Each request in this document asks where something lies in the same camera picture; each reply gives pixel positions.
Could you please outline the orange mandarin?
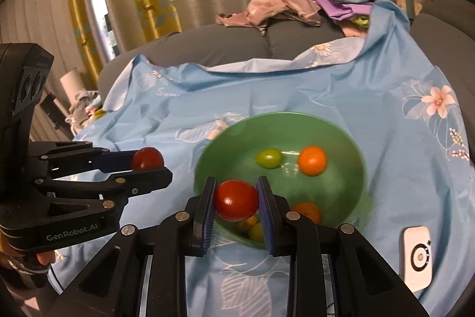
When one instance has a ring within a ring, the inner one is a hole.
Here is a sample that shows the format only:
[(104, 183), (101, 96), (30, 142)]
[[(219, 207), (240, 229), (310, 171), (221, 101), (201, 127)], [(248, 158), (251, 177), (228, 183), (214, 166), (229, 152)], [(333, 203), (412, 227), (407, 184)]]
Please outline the orange mandarin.
[(292, 211), (298, 212), (299, 214), (306, 216), (316, 225), (320, 225), (322, 221), (322, 216), (320, 209), (311, 202), (303, 202), (296, 204), (292, 207)]
[(300, 171), (306, 176), (321, 175), (328, 167), (328, 157), (318, 146), (308, 146), (301, 150), (297, 159)]

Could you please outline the green tomato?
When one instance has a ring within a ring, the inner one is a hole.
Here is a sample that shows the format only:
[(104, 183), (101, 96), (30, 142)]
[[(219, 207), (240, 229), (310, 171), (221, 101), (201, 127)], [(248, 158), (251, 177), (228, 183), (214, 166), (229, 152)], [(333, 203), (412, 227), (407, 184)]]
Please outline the green tomato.
[(277, 148), (261, 150), (254, 158), (254, 162), (262, 168), (275, 169), (281, 166), (283, 155)]

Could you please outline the green plastic bowl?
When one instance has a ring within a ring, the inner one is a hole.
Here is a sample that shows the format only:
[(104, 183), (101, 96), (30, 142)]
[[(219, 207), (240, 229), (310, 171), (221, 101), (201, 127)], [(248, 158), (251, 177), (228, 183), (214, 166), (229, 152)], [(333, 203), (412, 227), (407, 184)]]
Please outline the green plastic bowl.
[[(299, 154), (308, 146), (320, 147), (328, 157), (321, 175), (306, 176), (298, 167)], [(266, 169), (254, 162), (267, 148), (281, 150), (280, 167)], [(365, 161), (354, 140), (337, 125), (304, 113), (266, 113), (231, 125), (201, 152), (194, 170), (196, 194), (209, 176), (218, 183), (238, 179), (251, 185), (265, 176), (273, 193), (291, 207), (314, 203), (323, 225), (331, 228), (364, 222), (371, 207), (365, 194)]]

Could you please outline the clothes heap on left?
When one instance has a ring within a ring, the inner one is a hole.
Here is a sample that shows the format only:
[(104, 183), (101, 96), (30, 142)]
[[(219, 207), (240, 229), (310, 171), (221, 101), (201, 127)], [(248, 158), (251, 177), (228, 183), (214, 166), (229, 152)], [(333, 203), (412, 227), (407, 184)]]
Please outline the clothes heap on left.
[(105, 116), (102, 98), (97, 91), (80, 90), (75, 95), (75, 102), (69, 108), (65, 122), (69, 124), (74, 136), (89, 124)]

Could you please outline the small brown fruit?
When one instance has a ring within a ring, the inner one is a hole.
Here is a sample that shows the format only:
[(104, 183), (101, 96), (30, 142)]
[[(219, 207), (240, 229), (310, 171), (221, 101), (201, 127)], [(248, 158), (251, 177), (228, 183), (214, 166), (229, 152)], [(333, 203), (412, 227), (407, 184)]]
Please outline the small brown fruit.
[(240, 234), (247, 234), (258, 223), (259, 217), (257, 215), (250, 216), (245, 220), (240, 220), (237, 222), (237, 231)]

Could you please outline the pink clothing pile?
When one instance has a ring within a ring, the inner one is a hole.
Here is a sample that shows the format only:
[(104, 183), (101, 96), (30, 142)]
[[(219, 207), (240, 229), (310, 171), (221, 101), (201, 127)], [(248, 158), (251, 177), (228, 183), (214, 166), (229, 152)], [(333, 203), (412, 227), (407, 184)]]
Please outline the pink clothing pile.
[(320, 26), (320, 6), (314, 0), (250, 0), (246, 9), (231, 15), (219, 14), (215, 22), (226, 27), (253, 27), (265, 35), (271, 19)]

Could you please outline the red cherry tomato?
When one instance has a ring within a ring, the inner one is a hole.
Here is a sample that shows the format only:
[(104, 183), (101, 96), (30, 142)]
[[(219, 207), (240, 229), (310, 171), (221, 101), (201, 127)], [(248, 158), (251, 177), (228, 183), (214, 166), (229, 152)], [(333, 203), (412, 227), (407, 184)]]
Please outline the red cherry tomato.
[(258, 210), (259, 194), (249, 183), (237, 179), (227, 180), (217, 187), (215, 208), (224, 220), (246, 220)]
[(148, 171), (164, 167), (164, 156), (154, 147), (144, 147), (138, 150), (130, 162), (133, 171)]

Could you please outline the purple clothing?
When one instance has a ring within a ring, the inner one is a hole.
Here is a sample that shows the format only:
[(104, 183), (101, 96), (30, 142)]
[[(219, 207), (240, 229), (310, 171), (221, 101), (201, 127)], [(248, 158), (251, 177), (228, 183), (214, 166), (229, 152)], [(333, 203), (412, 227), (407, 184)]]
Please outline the purple clothing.
[(351, 22), (363, 29), (370, 27), (370, 13), (376, 0), (314, 0), (336, 23)]

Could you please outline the white round-logo device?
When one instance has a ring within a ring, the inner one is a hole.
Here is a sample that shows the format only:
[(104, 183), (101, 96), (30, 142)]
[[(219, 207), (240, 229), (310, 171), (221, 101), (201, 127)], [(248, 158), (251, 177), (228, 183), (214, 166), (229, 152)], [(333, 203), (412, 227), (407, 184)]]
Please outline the white round-logo device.
[(400, 238), (400, 275), (413, 293), (432, 282), (432, 239), (429, 228), (405, 228)]

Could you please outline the white paper roll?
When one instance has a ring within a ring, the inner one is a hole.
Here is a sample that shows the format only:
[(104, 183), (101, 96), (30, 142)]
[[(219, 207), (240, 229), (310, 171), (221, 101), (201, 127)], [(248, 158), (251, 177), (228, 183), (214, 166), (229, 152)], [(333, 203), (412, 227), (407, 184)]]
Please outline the white paper roll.
[(69, 99), (70, 105), (75, 104), (77, 101), (76, 95), (79, 92), (85, 90), (85, 84), (76, 68), (63, 75), (60, 78), (60, 84), (62, 85), (64, 92)]

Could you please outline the yellow-green tomato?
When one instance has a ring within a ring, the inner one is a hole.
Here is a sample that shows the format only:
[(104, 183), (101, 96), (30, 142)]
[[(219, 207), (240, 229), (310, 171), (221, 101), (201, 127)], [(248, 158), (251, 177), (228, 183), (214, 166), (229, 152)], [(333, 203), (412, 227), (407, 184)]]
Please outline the yellow-green tomato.
[(263, 237), (262, 224), (257, 223), (256, 225), (254, 225), (248, 232), (248, 236), (251, 241), (254, 241), (257, 243), (263, 243), (264, 237)]

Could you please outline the grey sofa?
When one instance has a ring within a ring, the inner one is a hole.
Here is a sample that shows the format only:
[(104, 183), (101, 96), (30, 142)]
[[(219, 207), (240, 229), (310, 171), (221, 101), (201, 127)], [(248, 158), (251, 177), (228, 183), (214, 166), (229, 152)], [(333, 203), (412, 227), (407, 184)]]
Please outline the grey sofa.
[[(293, 59), (314, 43), (342, 36), (341, 30), (327, 17), (317, 27), (277, 20), (269, 25), (265, 35), (253, 28), (216, 24), (172, 33), (113, 59), (101, 72), (99, 94), (106, 98), (126, 65), (139, 54), (161, 66), (191, 62), (213, 67), (253, 58)], [(420, 14), (411, 25), (411, 36), (454, 87), (468, 147), (473, 149), (474, 0), (424, 0)]]

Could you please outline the light blue floral cloth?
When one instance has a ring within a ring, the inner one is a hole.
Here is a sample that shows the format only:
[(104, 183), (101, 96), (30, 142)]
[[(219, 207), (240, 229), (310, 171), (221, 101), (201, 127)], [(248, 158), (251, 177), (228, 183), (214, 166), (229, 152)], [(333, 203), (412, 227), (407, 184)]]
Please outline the light blue floral cloth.
[(198, 158), (240, 121), (284, 111), (338, 125), (367, 170), (364, 206), (349, 220), (393, 267), (403, 230), (429, 230), (432, 280), (417, 296), (431, 316), (444, 316), (474, 273), (474, 167), (459, 96), (410, 28), (401, 9), (379, 0), (367, 36), (317, 44), (292, 60), (159, 67), (136, 56), (108, 95), (105, 116), (78, 139), (163, 153), (171, 186), (133, 198), (121, 217), (146, 228), (185, 206)]

